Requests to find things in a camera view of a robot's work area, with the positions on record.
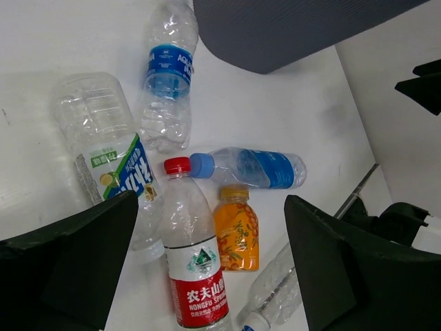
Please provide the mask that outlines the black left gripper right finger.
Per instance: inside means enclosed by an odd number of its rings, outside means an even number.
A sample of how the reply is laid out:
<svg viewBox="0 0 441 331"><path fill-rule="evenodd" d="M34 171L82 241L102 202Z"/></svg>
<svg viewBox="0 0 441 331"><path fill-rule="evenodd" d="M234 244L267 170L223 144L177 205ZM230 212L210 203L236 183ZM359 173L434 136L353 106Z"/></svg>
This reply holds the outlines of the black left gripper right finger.
<svg viewBox="0 0 441 331"><path fill-rule="evenodd" d="M285 222L310 330L439 330L440 255L377 237L299 196Z"/></svg>

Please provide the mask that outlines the clear bottle blue cap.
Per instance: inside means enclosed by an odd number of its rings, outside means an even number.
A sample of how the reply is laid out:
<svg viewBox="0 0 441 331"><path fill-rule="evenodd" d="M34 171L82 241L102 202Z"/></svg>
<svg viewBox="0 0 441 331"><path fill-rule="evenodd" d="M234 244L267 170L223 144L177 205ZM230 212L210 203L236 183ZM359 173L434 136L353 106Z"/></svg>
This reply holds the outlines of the clear bottle blue cap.
<svg viewBox="0 0 441 331"><path fill-rule="evenodd" d="M226 147L190 156L191 177L218 185L241 184L260 189L299 188L307 167L296 154Z"/></svg>

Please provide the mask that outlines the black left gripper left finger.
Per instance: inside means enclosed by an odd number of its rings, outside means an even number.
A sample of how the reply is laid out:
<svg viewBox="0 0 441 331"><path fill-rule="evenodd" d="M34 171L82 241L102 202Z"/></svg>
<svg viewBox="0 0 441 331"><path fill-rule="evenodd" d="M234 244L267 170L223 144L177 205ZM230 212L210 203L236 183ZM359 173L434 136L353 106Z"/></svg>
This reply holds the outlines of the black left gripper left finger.
<svg viewBox="0 0 441 331"><path fill-rule="evenodd" d="M1 241L1 329L104 330L138 207L126 191Z"/></svg>

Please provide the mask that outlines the clear bottle green blue label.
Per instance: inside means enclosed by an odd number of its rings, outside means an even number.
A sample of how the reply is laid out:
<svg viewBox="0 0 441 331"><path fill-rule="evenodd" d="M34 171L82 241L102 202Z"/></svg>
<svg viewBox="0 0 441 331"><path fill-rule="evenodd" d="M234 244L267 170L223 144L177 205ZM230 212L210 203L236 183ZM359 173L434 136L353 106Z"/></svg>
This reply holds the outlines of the clear bottle green blue label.
<svg viewBox="0 0 441 331"><path fill-rule="evenodd" d="M90 201L135 192L139 211L130 248L140 264L161 258L161 189L118 79L106 72L68 75L55 83L50 109Z"/></svg>

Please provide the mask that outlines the clear bottle red cap label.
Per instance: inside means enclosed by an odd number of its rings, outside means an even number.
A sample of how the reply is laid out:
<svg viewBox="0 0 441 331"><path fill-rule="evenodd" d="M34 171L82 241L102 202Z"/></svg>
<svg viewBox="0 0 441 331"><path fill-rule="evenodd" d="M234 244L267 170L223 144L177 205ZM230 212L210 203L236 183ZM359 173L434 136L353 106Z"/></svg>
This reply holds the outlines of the clear bottle red cap label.
<svg viewBox="0 0 441 331"><path fill-rule="evenodd" d="M215 224L187 157L164 162L160 225L177 323L182 330L232 330Z"/></svg>

